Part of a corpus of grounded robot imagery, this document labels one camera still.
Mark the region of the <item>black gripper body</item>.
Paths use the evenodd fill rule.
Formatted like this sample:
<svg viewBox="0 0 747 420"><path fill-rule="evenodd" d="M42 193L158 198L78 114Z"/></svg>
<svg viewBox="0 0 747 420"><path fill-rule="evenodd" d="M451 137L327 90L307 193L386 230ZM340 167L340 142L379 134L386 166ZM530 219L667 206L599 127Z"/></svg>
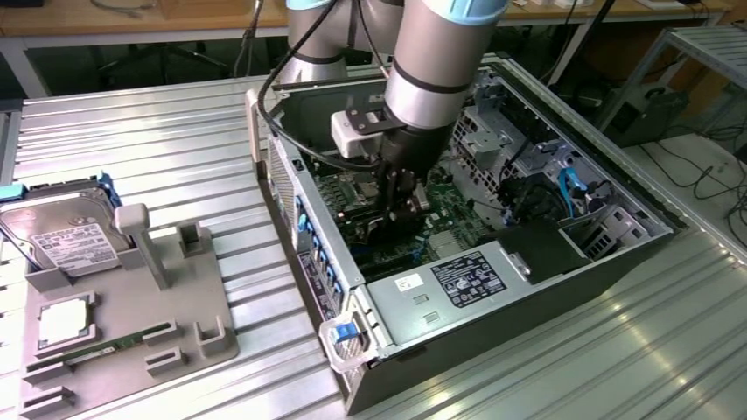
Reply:
<svg viewBox="0 0 747 420"><path fill-rule="evenodd" d="M453 124L437 129L406 125L387 130L379 149L383 173L390 175L405 170L423 179L445 153L453 133Z"/></svg>

